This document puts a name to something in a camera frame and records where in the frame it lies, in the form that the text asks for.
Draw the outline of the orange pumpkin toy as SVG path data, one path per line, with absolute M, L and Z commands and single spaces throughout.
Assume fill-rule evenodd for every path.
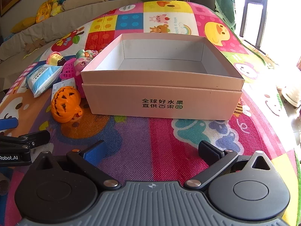
M 51 114 L 59 123 L 67 123 L 76 115 L 81 116 L 83 110 L 80 107 L 80 93 L 71 86 L 61 87 L 51 101 Z

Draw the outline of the blue white tissue pack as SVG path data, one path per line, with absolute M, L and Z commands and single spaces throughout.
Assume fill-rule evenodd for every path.
M 26 83 L 37 98 L 52 86 L 58 79 L 63 67 L 43 64 L 29 73 L 26 77 Z

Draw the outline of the pink plastic basket toy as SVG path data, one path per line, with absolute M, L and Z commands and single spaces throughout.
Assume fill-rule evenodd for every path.
M 62 68 L 62 72 L 60 73 L 61 80 L 67 80 L 75 77 L 75 67 L 74 62 L 76 58 L 71 58 L 65 62 Z

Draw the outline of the pink yellow cup toy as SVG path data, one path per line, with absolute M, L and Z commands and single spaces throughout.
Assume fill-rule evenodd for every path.
M 52 66 L 63 66 L 66 61 L 67 60 L 59 52 L 53 52 L 48 56 L 46 64 Z

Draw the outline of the pink pig toy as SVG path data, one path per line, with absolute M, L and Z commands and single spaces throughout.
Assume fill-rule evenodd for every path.
M 85 94 L 82 87 L 81 71 L 98 55 L 96 50 L 79 50 L 75 57 L 74 69 L 75 69 L 75 83 L 77 90 L 79 91 L 81 98 L 85 98 Z

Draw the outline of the colourful cartoon play mat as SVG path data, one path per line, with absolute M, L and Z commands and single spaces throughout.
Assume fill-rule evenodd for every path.
M 52 117 L 51 89 L 34 97 L 27 80 L 54 53 L 72 66 L 80 50 L 97 57 L 80 72 L 86 90 L 66 123 Z M 185 181 L 206 169 L 198 144 L 240 155 L 267 154 L 290 192 L 283 219 L 300 220 L 300 166 L 272 70 L 209 8 L 183 1 L 123 6 L 74 29 L 31 60 L 1 102 L 20 136 L 48 131 L 53 155 L 104 140 L 97 167 L 120 182 Z

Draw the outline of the white label card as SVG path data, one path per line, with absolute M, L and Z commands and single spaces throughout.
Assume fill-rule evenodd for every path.
M 54 84 L 52 86 L 52 97 L 51 97 L 51 100 L 53 100 L 54 95 L 56 94 L 56 92 L 60 88 L 66 87 L 66 86 L 76 88 L 75 79 L 74 78 L 70 78 L 70 79 L 66 79 L 66 80 L 63 80 L 61 82 L 58 82 L 58 83 Z

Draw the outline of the beige sofa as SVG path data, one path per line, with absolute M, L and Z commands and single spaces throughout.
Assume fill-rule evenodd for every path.
M 46 49 L 44 46 L 28 59 L 24 59 L 26 43 L 30 44 L 35 39 L 43 39 L 49 45 L 51 41 L 64 37 L 110 10 L 141 1 L 114 0 L 81 6 L 62 12 L 13 35 L 1 45 L 1 91 L 10 88 L 25 68 L 33 62 L 34 56 L 38 56 L 38 53 L 42 53 L 42 50 Z

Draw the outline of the small brown plush toy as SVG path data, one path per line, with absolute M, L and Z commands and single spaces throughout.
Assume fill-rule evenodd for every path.
M 33 43 L 25 43 L 24 50 L 30 54 L 34 50 L 39 49 L 44 45 L 46 45 L 44 39 L 35 39 Z

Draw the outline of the pink cardboard box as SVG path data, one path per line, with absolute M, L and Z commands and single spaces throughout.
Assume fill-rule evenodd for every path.
M 244 78 L 205 37 L 127 33 L 81 72 L 93 114 L 229 120 Z

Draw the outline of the yellow plush toy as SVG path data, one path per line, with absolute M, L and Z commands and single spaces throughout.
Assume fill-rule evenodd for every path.
M 11 33 L 19 33 L 22 30 L 27 29 L 28 27 L 40 23 L 48 18 L 50 18 L 50 14 L 52 11 L 53 4 L 56 3 L 57 0 L 47 0 L 39 7 L 37 14 L 35 17 L 28 17 L 17 23 L 12 29 Z

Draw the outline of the green hanging towel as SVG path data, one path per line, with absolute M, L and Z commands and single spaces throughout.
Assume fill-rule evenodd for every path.
M 215 11 L 221 19 L 233 30 L 236 29 L 235 0 L 215 0 Z

